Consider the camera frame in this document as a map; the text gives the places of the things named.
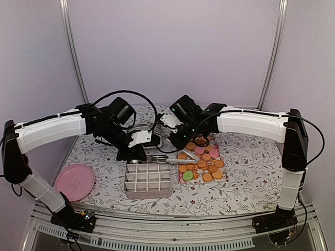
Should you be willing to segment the white handled food tongs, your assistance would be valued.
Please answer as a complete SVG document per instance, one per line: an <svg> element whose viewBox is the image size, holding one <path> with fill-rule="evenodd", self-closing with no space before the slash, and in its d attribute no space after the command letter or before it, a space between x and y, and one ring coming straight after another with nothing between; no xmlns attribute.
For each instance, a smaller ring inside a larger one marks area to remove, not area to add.
<svg viewBox="0 0 335 251"><path fill-rule="evenodd" d="M196 159L177 159L169 158L166 155L148 155L147 161L150 163L178 163L178 164L197 164L198 160Z"/></svg>

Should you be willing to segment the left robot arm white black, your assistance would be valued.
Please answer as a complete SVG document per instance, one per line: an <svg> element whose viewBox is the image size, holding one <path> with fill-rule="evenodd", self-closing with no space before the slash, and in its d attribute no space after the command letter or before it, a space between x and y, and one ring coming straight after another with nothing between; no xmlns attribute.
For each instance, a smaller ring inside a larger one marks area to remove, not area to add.
<svg viewBox="0 0 335 251"><path fill-rule="evenodd" d="M118 97L105 107L83 104L35 122L14 124L9 120L4 125L1 140L3 177L44 203L65 226L73 227L78 217L69 200L29 167L26 154L48 143L91 134L116 147L119 161L146 161L143 143L151 141L152 131L128 134L123 126L135 114L135 110Z"/></svg>

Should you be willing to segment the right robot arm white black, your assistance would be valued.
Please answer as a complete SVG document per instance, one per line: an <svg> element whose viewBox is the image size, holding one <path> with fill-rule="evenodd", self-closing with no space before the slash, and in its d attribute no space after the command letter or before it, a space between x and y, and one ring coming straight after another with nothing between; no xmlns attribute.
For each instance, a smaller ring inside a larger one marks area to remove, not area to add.
<svg viewBox="0 0 335 251"><path fill-rule="evenodd" d="M169 107L171 113L160 121L172 130L168 137L179 150L187 142L210 133L241 133L258 136L283 144L283 183L278 202L279 210L271 215L271 224L282 228L291 219L302 179L307 167L308 136L297 109L274 113L235 108L211 103L205 109L184 95Z"/></svg>

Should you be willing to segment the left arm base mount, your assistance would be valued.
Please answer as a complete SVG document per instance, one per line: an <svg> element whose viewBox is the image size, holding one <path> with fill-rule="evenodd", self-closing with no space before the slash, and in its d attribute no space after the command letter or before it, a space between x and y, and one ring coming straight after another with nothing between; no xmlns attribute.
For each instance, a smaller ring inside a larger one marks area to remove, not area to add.
<svg viewBox="0 0 335 251"><path fill-rule="evenodd" d="M96 224L96 217L74 212L71 209L62 209L52 213L50 223L68 230L76 230L86 233L93 233Z"/></svg>

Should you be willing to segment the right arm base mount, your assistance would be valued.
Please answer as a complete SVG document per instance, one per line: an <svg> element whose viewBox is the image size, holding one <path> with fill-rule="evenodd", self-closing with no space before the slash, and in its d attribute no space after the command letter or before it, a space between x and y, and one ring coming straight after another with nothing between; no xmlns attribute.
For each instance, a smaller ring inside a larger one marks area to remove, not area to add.
<svg viewBox="0 0 335 251"><path fill-rule="evenodd" d="M252 219L252 226L258 234L294 226L297 223L294 211L275 212Z"/></svg>

